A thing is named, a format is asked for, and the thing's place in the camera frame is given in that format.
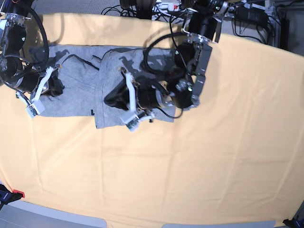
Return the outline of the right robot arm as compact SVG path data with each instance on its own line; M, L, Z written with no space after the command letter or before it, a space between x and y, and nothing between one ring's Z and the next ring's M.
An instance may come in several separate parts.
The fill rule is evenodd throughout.
M47 34L32 4L31 0L6 0L0 7L0 14L4 16L0 21L0 83L14 90L27 105L32 102L25 93L57 97L64 90L57 76L58 67L48 66ZM27 38L25 21L30 19L36 21L42 35L41 60L27 60L24 54Z

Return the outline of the black robot base post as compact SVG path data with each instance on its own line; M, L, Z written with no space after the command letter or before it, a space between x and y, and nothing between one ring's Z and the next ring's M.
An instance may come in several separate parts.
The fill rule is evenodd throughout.
M120 7L139 19L152 19L155 0L119 0Z

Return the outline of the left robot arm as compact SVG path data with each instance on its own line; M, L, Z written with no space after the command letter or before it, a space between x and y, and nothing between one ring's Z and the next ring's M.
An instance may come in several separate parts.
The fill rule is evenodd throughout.
M125 68L120 69L124 80L104 99L109 107L125 111L122 122L129 128L140 122L152 122L156 118L155 110L167 118L175 116L165 112L165 108L174 107L181 112L198 107L206 76L205 72L211 56L210 43L218 43L221 23L230 6L228 0L196 0L187 8L182 31L171 31L153 43L143 52L144 70L153 74L153 78L133 75ZM170 38L175 46L174 66L171 70L160 70L149 65L149 53L164 39Z

